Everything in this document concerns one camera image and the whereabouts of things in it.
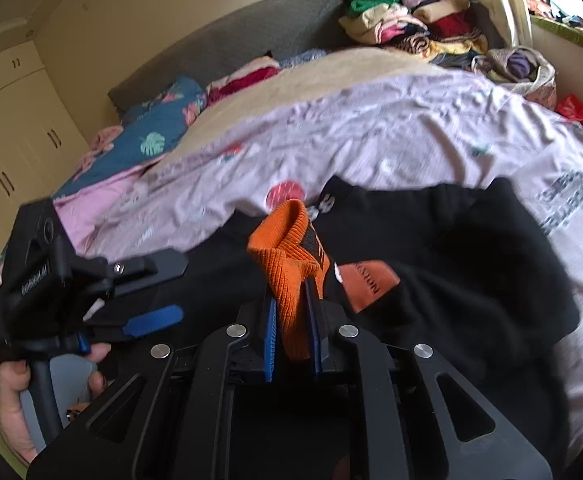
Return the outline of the left hand painted nails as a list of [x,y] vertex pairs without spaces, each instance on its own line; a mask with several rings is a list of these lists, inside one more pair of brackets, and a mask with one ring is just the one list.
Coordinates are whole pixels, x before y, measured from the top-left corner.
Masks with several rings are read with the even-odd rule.
[[[111,350],[111,344],[92,345],[92,352],[85,359],[100,363]],[[0,432],[4,440],[23,463],[29,465],[37,456],[20,402],[20,392],[29,388],[31,372],[26,361],[3,362],[0,364]],[[87,381],[92,398],[95,399],[107,387],[107,380],[101,372],[90,374]],[[77,403],[68,413],[78,415],[88,407],[88,403]]]

